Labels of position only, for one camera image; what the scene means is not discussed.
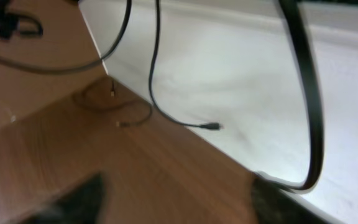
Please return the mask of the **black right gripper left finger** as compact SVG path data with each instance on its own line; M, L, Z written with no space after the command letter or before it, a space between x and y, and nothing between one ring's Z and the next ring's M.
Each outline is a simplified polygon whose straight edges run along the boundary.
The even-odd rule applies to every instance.
M97 224L104 196L104 177L97 173L19 224Z

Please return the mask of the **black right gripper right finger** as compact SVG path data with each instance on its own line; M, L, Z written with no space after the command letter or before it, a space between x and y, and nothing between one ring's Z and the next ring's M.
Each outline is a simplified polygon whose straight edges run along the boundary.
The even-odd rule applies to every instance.
M334 219L323 211L289 196L291 189L258 175L251 188L252 206L259 223L329 224Z

